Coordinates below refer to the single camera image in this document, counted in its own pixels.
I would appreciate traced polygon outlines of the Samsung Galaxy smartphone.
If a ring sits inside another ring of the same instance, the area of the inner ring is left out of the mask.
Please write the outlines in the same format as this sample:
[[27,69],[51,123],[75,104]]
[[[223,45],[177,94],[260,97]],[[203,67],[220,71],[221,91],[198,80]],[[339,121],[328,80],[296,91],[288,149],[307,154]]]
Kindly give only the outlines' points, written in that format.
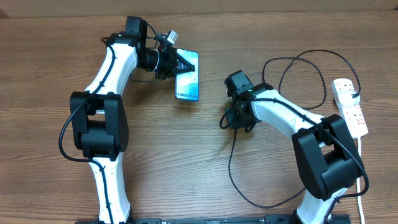
[[177,53],[191,63],[194,71],[177,74],[175,77],[175,97],[179,100],[199,100],[199,68],[198,53],[185,49],[177,49]]

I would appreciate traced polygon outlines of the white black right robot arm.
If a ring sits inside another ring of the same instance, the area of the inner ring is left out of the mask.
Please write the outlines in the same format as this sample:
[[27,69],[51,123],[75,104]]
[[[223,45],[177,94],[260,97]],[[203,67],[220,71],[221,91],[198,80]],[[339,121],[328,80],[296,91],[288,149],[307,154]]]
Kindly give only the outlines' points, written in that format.
[[238,70],[224,84],[233,105],[221,117],[227,126],[247,133],[266,122],[291,138],[300,179],[301,204],[291,213],[265,215],[264,223],[351,223],[349,215],[334,215],[336,203],[368,191],[347,194],[358,178],[368,181],[346,121],[339,115],[313,114],[289,102],[267,83],[254,85]]

